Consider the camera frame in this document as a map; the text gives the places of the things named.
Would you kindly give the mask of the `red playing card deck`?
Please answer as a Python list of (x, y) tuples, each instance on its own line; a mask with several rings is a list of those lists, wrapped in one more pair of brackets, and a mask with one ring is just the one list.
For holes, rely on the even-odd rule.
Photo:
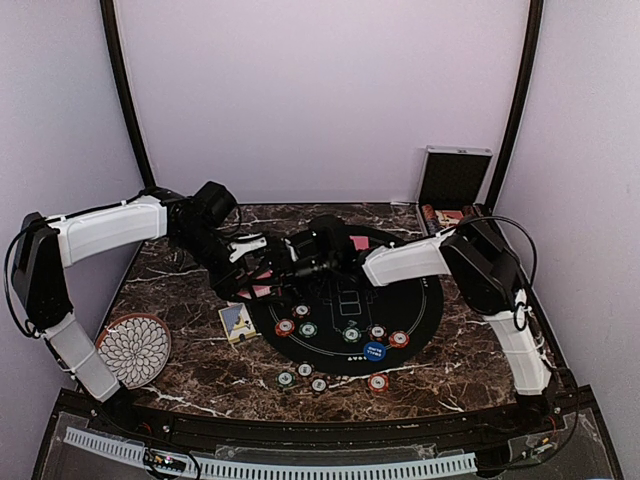
[(237, 295), (248, 300), (255, 300), (261, 297), (267, 297), (271, 294), (271, 287), (268, 285), (253, 285), (246, 289), (240, 290)]

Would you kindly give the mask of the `green poker chip stack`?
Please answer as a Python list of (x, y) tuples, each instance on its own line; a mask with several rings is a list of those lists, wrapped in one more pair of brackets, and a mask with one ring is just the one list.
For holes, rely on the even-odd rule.
[(295, 384), (295, 376), (288, 371), (282, 371), (276, 376), (276, 384), (279, 388), (290, 388)]

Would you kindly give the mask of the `blue small blind button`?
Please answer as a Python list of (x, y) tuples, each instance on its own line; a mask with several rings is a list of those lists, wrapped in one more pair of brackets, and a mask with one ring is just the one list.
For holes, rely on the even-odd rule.
[(364, 358), (371, 362), (382, 361), (386, 356), (386, 352), (386, 347), (382, 343), (375, 341), (366, 343), (363, 348)]

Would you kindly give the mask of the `red poker chip stack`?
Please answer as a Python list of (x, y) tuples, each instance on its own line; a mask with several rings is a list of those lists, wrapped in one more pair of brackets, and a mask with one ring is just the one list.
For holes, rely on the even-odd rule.
[(367, 379), (368, 388), (374, 393), (383, 393), (389, 389), (390, 381), (386, 374), (375, 373)]

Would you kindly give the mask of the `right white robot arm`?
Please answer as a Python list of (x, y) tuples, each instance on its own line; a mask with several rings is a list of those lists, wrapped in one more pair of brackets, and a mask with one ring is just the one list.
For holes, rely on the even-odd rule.
[(359, 274), (374, 287), (451, 276), (467, 306), (496, 334), (514, 378), (518, 405), (511, 410), (510, 424), (530, 434), (547, 420), (557, 382), (529, 326), (534, 277), (523, 273), (520, 258), (497, 231), (500, 220), (495, 215), (465, 217), (420, 240), (358, 251), (339, 218), (325, 216), (311, 232), (315, 255), (300, 258), (295, 248), (285, 247), (274, 272), (284, 285), (326, 273)]

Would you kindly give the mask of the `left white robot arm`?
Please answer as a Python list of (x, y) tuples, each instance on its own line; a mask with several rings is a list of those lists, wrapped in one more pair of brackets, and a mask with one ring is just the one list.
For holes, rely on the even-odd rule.
[(85, 392), (103, 405), (101, 417), (120, 436), (141, 427), (140, 412), (124, 399), (126, 389), (98, 353), (98, 323), (86, 319), (105, 301), (100, 288), (113, 281), (82, 280), (111, 257), (147, 240), (167, 239), (209, 274), (211, 288), (235, 301), (245, 289), (248, 256), (267, 248), (264, 233), (230, 234), (223, 223), (235, 210), (222, 184), (207, 182), (197, 193), (149, 187), (132, 198), (57, 215), (27, 214), (5, 257), (5, 292), (26, 315), (23, 334), (38, 337)]

